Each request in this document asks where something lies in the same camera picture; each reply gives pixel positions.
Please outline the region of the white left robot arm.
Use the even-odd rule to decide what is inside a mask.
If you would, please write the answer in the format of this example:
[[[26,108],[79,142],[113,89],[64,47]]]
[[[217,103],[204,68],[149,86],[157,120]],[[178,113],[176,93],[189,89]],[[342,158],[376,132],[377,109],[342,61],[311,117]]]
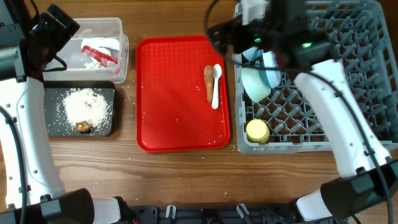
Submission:
[[[66,192],[53,161],[44,115],[47,64],[79,29],[58,6],[31,16],[24,1],[1,2],[1,148],[7,174],[2,223],[121,223],[119,197]]]

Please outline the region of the light green bowl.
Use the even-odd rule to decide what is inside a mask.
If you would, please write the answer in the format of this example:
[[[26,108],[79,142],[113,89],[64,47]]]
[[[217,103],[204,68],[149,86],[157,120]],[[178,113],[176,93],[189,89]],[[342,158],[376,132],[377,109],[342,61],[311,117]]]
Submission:
[[[263,70],[245,67],[241,70],[241,79],[248,97],[255,103],[260,102],[271,93],[266,72]]]

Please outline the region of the white plastic spoon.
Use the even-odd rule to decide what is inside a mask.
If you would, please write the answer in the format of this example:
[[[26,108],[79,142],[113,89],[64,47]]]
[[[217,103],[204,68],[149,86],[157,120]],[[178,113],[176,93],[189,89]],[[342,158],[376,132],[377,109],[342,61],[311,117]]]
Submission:
[[[219,107],[219,79],[222,76],[222,68],[220,64],[215,64],[213,67],[213,78],[214,78],[214,89],[213,89],[213,100],[211,102],[211,107],[216,110]]]

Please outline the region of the brown food scrap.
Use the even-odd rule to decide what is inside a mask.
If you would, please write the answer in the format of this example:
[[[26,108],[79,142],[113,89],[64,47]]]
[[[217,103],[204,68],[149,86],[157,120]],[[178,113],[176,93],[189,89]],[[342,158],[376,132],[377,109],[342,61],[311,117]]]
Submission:
[[[91,131],[91,126],[86,121],[81,121],[75,124],[75,131],[78,133],[88,133]]]

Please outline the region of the large light blue plate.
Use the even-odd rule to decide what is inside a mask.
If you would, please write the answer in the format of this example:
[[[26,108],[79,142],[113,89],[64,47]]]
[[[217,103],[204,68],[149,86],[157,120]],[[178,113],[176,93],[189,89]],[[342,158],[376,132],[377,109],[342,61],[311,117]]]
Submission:
[[[264,52],[262,54],[262,66],[275,68],[278,66],[275,59],[275,54],[272,51]],[[281,82],[281,72],[274,70],[260,70],[259,76],[261,81],[269,88],[279,86]]]

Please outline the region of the yellow plastic cup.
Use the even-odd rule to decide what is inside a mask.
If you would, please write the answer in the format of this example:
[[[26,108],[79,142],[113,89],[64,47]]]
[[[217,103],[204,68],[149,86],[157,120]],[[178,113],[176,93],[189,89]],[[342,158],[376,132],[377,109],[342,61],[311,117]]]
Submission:
[[[249,142],[265,144],[270,136],[268,125],[261,119],[252,119],[246,125]]]

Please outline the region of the small light blue bowl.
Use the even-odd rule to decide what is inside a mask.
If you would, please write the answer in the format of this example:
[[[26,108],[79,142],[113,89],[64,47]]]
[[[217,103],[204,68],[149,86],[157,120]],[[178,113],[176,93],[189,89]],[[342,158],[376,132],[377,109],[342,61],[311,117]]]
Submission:
[[[257,47],[251,47],[242,53],[242,57],[244,57],[248,62],[252,62],[257,60],[259,57],[262,57],[262,54],[263,50]]]

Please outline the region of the white rice pile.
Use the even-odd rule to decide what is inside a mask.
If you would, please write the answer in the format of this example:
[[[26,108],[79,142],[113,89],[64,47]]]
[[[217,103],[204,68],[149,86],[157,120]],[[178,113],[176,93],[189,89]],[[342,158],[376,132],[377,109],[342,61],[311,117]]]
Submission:
[[[114,90],[72,88],[60,95],[56,104],[56,123],[64,125],[68,134],[104,134],[111,127],[114,103],[106,99],[113,97]],[[88,133],[75,131],[75,124],[86,121],[91,126]]]

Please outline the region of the red and white wrapper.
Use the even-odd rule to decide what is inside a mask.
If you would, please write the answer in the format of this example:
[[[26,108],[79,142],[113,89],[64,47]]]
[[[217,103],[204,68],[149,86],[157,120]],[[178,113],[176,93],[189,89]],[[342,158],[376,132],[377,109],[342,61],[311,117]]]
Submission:
[[[95,37],[90,39],[83,39],[81,43],[81,52],[89,56],[91,62],[84,63],[87,69],[97,68],[115,68],[114,75],[120,72],[117,68],[119,60],[116,56],[111,55],[111,51],[119,52],[119,41],[114,38]]]

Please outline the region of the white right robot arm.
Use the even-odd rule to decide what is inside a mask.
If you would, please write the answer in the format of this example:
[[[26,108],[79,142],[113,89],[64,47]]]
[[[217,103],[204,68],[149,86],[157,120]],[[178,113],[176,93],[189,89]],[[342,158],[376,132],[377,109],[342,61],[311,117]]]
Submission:
[[[292,202],[296,220],[344,220],[386,202],[392,223],[397,161],[364,117],[330,38],[309,29],[306,2],[243,1],[241,7],[238,17],[204,26],[209,42],[221,56],[227,46],[236,54],[251,47],[275,53],[276,70],[289,75],[314,110],[340,175]]]

